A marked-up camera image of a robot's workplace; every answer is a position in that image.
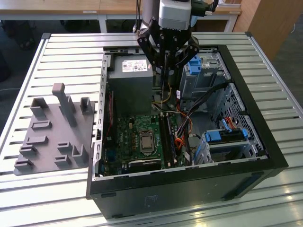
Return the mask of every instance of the white table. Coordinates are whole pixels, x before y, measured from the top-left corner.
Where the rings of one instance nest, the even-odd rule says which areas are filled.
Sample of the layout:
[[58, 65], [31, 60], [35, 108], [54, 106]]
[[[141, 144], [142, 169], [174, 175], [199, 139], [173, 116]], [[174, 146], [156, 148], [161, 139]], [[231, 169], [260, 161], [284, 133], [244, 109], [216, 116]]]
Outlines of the white table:
[[57, 103], [51, 89], [66, 85], [74, 102], [98, 102], [104, 46], [137, 45], [133, 34], [53, 34], [42, 39], [0, 137], [0, 226], [284, 226], [303, 219], [303, 116], [253, 38], [243, 33], [198, 33], [201, 44], [226, 44], [289, 168], [240, 199], [106, 220], [86, 200], [87, 168], [15, 176], [14, 163], [32, 115], [33, 97]]

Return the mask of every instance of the black cable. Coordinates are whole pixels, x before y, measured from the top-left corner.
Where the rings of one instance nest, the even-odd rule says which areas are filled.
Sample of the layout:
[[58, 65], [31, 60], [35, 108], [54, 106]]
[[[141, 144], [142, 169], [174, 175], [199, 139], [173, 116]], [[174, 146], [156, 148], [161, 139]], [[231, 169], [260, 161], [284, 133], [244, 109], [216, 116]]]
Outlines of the black cable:
[[186, 128], [185, 125], [187, 125], [188, 118], [196, 111], [200, 105], [205, 103], [208, 98], [215, 92], [216, 90], [226, 88], [229, 85], [229, 82], [224, 82], [218, 85], [213, 86], [211, 89], [209, 89], [203, 96], [201, 96], [199, 99], [197, 99], [194, 104], [190, 107], [189, 111], [186, 114], [185, 120], [180, 125], [179, 129], [177, 130], [177, 137], [180, 137], [182, 135], [182, 132]]
[[219, 0], [214, 0], [211, 4], [208, 5], [209, 11], [215, 12], [218, 4], [219, 4]]
[[139, 30], [140, 30], [141, 0], [139, 0], [139, 9], [138, 9], [138, 14], [139, 14], [139, 21], [138, 21], [138, 27], [137, 27], [137, 29], [139, 29]]
[[199, 140], [201, 139], [201, 136], [197, 135], [197, 134], [192, 134], [194, 137], [197, 137]]
[[137, 0], [137, 2], [136, 2], [136, 30], [137, 30], [137, 27], [138, 27], [138, 7], [139, 7], [139, 2], [138, 2], [138, 0]]
[[185, 152], [187, 154], [189, 154], [189, 161], [187, 158], [185, 158], [185, 166], [191, 166], [191, 150], [190, 150], [190, 146], [189, 146], [189, 142], [188, 142], [188, 127], [187, 127], [187, 123], [186, 123], [186, 130], [184, 133], [184, 141], [185, 141]]

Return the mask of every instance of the wooden cabinet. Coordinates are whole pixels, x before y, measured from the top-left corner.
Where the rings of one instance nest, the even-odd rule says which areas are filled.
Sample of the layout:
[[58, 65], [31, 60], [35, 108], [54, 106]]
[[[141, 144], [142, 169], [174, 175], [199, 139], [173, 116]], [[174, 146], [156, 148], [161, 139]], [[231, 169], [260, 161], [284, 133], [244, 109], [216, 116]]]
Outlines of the wooden cabinet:
[[234, 32], [249, 31], [272, 60], [303, 11], [303, 0], [242, 0]]

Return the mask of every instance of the table leg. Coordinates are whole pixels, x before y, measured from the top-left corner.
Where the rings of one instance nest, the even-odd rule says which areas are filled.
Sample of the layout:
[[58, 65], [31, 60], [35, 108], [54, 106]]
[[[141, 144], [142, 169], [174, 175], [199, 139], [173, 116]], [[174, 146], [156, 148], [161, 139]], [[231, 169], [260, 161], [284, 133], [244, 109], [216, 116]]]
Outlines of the table leg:
[[107, 19], [106, 15], [98, 15], [98, 21], [100, 24], [101, 33], [107, 33], [106, 19]]

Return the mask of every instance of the yellow wire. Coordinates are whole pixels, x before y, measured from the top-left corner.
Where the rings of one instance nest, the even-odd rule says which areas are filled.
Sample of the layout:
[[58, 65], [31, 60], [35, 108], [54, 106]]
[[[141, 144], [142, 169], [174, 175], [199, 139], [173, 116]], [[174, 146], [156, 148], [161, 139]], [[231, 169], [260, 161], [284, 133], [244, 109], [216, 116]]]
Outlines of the yellow wire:
[[169, 101], [170, 97], [171, 97], [171, 87], [170, 87], [170, 85], [169, 85], [169, 96], [167, 97], [167, 99], [165, 99], [165, 100], [163, 100], [163, 101], [152, 102], [152, 103], [154, 103], [154, 104], [165, 103], [165, 102]]

